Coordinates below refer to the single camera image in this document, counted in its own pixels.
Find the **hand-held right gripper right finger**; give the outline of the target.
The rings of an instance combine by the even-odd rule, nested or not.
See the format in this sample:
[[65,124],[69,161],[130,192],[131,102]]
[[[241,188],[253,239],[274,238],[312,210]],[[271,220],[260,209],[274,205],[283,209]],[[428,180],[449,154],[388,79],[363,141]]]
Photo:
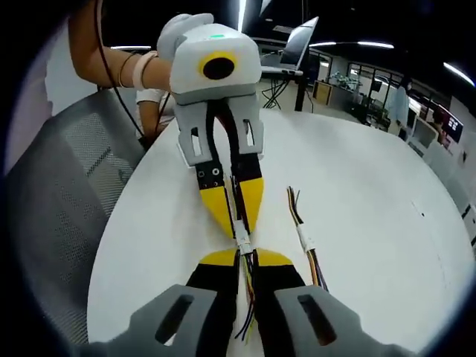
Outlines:
[[265,356],[406,356],[361,327],[359,316],[329,292],[306,285],[283,254],[254,251],[255,316]]

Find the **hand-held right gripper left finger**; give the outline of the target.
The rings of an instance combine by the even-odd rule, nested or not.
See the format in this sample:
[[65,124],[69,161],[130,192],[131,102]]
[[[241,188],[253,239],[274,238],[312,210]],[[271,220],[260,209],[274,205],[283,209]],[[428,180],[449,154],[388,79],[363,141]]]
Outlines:
[[87,346],[88,356],[226,356],[237,316],[240,253],[203,257],[184,285],[173,285],[132,313],[126,331]]

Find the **person's left hand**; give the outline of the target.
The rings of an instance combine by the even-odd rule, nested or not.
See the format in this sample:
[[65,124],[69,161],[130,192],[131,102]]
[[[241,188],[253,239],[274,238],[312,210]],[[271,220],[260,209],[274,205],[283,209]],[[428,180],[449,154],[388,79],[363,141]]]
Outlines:
[[169,20],[161,30],[157,40],[156,50],[158,57],[173,61],[176,49],[183,42],[184,34],[194,28],[213,23],[211,13],[191,15],[182,13]]

